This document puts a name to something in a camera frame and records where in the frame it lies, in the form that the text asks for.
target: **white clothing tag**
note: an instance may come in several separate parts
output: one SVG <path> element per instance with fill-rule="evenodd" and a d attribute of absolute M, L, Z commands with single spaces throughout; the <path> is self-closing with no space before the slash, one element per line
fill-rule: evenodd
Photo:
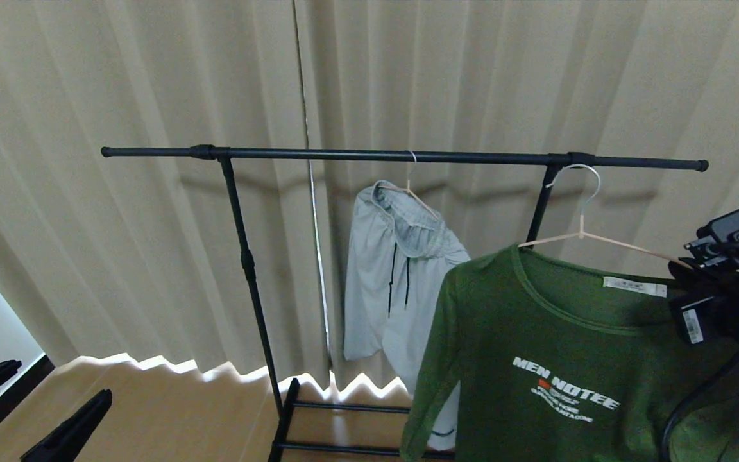
<path fill-rule="evenodd" d="M 604 287 L 613 289 L 629 290 L 630 292 L 645 293 L 646 295 L 662 296 L 666 298 L 666 285 L 647 282 L 636 282 L 633 280 L 622 280 L 612 276 L 604 276 Z"/>
<path fill-rule="evenodd" d="M 692 345 L 702 342 L 703 331 L 701 331 L 701 322 L 698 321 L 695 310 L 690 309 L 683 312 L 683 321 L 686 322 L 686 333 L 689 334 L 689 341 Z"/>

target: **black drawstring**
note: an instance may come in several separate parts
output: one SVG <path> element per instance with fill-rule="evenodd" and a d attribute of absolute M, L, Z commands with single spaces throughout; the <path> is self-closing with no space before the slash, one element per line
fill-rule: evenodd
<path fill-rule="evenodd" d="M 393 310 L 393 278 L 395 277 L 395 255 L 398 254 L 398 243 L 393 248 L 393 270 L 389 273 L 389 301 L 387 302 L 387 318 Z"/>
<path fill-rule="evenodd" d="M 387 299 L 387 318 L 393 312 L 393 282 L 395 280 L 395 257 L 398 255 L 398 243 L 393 247 L 393 269 L 389 273 L 389 298 Z M 410 257 L 407 257 L 407 295 L 404 296 L 404 309 L 410 302 Z"/>

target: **green long-sleeve shirt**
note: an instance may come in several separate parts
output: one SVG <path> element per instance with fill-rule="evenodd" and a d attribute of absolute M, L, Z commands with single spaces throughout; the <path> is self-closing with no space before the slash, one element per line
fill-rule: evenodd
<path fill-rule="evenodd" d="M 606 276 L 667 293 L 604 287 Z M 657 460 L 669 413 L 737 349 L 728 339 L 683 343 L 668 310 L 678 293 L 672 281 L 517 246 L 455 267 L 443 281 L 402 456 L 423 453 L 460 380 L 455 460 Z M 739 461 L 739 366 L 695 401 L 670 451 L 673 462 Z"/>

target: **curtain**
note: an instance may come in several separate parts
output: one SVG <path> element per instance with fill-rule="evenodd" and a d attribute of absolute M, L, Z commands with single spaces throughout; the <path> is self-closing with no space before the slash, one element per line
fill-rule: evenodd
<path fill-rule="evenodd" d="M 599 169 L 586 214 L 596 234 L 683 255 L 739 207 L 739 3 L 1 4 L 0 290 L 55 362 L 264 364 L 218 165 L 98 150 L 199 143 L 706 158 L 706 173 Z M 382 354 L 343 360 L 343 275 L 355 194 L 405 169 L 234 166 L 278 374 L 389 381 Z M 542 176 L 418 164 L 412 181 L 480 257 L 525 239 Z M 540 237 L 574 230 L 593 188 L 564 172 Z M 538 250 L 665 274 L 604 243 Z"/>
<path fill-rule="evenodd" d="M 293 6 L 0 3 L 0 290 L 54 363 L 264 365 L 216 162 L 305 142 Z M 329 380 L 306 161 L 235 162 L 282 377 Z"/>
<path fill-rule="evenodd" d="M 670 255 L 684 255 L 697 228 L 739 207 L 739 3 L 299 5 L 315 146 L 706 158 L 706 173 L 599 167 L 604 186 L 586 228 Z M 344 361 L 341 297 L 355 194 L 382 178 L 403 185 L 405 170 L 316 164 L 338 383 L 359 372 L 379 384 L 394 377 L 382 354 Z M 417 164 L 412 184 L 475 258 L 525 239 L 542 178 L 542 167 Z M 562 173 L 540 237 L 577 231 L 578 207 L 593 188 L 588 172 Z M 604 270 L 668 275 L 663 261 L 605 243 L 537 249 Z"/>

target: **white hanger hook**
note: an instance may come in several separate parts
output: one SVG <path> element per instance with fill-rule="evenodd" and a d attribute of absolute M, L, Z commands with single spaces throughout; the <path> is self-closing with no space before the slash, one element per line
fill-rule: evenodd
<path fill-rule="evenodd" d="M 407 150 L 412 155 L 412 160 L 414 163 L 416 163 L 416 166 L 418 164 L 418 158 L 416 157 L 416 153 L 412 152 L 411 150 Z M 410 177 L 412 176 L 412 172 L 416 170 L 416 166 L 413 166 L 412 169 L 407 168 L 407 189 L 412 191 L 410 188 Z"/>
<path fill-rule="evenodd" d="M 557 177 L 560 176 L 560 174 L 561 174 L 561 172 L 563 172 L 563 170 L 575 169 L 575 167 L 583 167 L 583 169 L 589 169 L 592 173 L 595 174 L 595 179 L 598 180 L 598 187 L 595 188 L 595 192 L 591 196 L 589 196 L 589 199 L 586 199 L 586 201 L 584 201 L 583 205 L 581 205 L 581 216 L 583 216 L 584 210 L 586 210 L 586 206 L 589 205 L 589 202 L 591 202 L 592 199 L 595 199 L 595 196 L 597 196 L 598 193 L 600 193 L 600 173 L 598 173 L 597 170 L 595 170 L 591 166 L 587 166 L 586 164 L 572 164 L 571 166 L 566 166 L 566 167 L 563 167 L 562 169 L 560 169 L 557 172 L 557 175 L 555 175 L 555 178 L 552 178 L 552 181 L 549 182 L 549 184 L 546 185 L 545 187 L 552 187 L 552 186 L 554 186 L 555 182 L 557 181 Z"/>

